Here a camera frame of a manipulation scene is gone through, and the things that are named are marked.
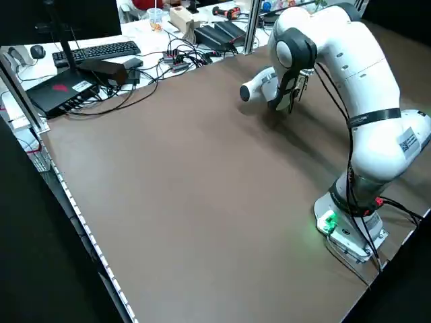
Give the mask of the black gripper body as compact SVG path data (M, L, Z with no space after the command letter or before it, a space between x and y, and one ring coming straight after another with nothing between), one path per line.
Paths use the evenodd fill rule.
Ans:
M291 113L293 110L295 99L289 96L284 96L280 102L276 99L267 103L268 108L273 111L282 111L284 113Z

